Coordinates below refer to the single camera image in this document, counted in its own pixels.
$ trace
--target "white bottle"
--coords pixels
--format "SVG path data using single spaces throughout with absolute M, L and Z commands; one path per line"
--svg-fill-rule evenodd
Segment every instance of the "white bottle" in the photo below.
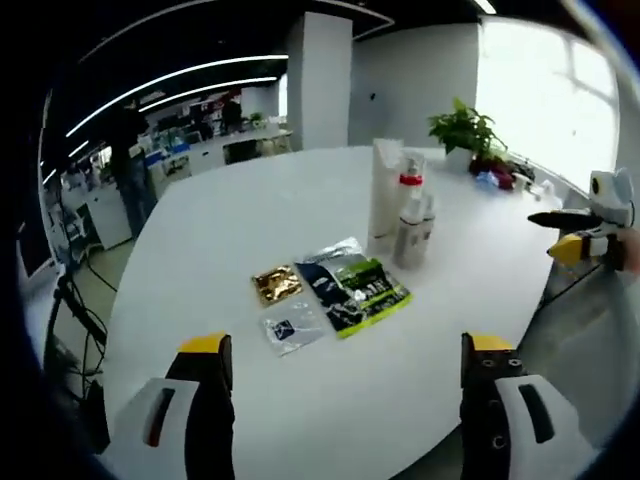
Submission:
M 420 250 L 422 251 L 421 256 L 424 257 L 427 251 L 429 238 L 431 237 L 431 232 L 433 231 L 433 225 L 436 221 L 435 197 L 425 189 L 422 193 L 422 202 L 423 214 L 421 224 L 422 233 L 420 239 Z
M 402 213 L 402 210 L 409 202 L 411 195 L 418 191 L 422 191 L 422 165 L 418 165 L 418 162 L 405 155 L 406 169 L 400 173 L 398 177 L 398 185 L 396 191 L 396 207 L 395 207 L 395 219 L 392 229 L 392 234 L 396 234 L 398 231 L 398 216 Z
M 400 268 L 417 268 L 422 264 L 423 203 L 422 190 L 414 189 L 400 212 L 398 232 L 393 247 L 393 262 Z

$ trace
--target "window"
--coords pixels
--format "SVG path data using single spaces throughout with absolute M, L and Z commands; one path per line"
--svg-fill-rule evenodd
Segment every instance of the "window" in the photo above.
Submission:
M 592 170 L 615 166 L 618 98 L 605 57 L 568 33 L 486 19 L 477 108 L 509 150 L 589 190 Z

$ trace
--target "person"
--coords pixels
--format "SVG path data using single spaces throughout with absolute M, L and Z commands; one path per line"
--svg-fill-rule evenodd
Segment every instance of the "person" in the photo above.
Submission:
M 222 107 L 222 126 L 226 133 L 233 133 L 242 127 L 242 107 L 228 99 Z
M 136 107 L 135 100 L 120 108 L 114 107 L 105 119 L 102 133 L 103 140 L 111 147 L 111 173 L 120 191 L 134 239 L 140 235 L 156 204 L 149 188 L 144 151 L 137 147 L 139 151 L 133 156 L 130 154 L 131 147 L 138 143 L 138 135 L 149 127 Z

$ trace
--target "white pillar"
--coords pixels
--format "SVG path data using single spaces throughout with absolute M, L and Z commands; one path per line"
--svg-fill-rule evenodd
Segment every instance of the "white pillar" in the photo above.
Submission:
M 347 146 L 351 20 L 307 12 L 288 38 L 287 120 L 294 150 Z

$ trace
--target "black ceiling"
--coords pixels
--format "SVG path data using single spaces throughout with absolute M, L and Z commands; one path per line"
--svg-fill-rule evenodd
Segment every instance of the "black ceiling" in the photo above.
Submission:
M 364 38 L 424 25 L 477 21 L 482 13 L 472 0 L 441 2 L 411 0 L 352 0 L 354 8 L 333 0 L 169 0 L 105 2 L 73 10 L 73 27 L 60 31 L 66 61 L 58 75 L 50 110 L 51 133 L 64 134 L 104 103 L 161 75 L 193 65 L 241 56 L 285 53 L 287 34 L 304 11 L 353 19 L 354 37 Z M 504 15 L 547 23 L 582 34 L 557 0 L 491 0 Z M 360 10 L 378 12 L 393 25 Z M 69 12 L 56 12 L 58 15 Z M 133 28 L 116 35 L 131 24 Z M 285 61 L 249 62 L 189 73 L 163 82 L 173 95 L 230 80 L 280 76 Z M 70 151 L 84 141 L 83 129 L 65 141 Z

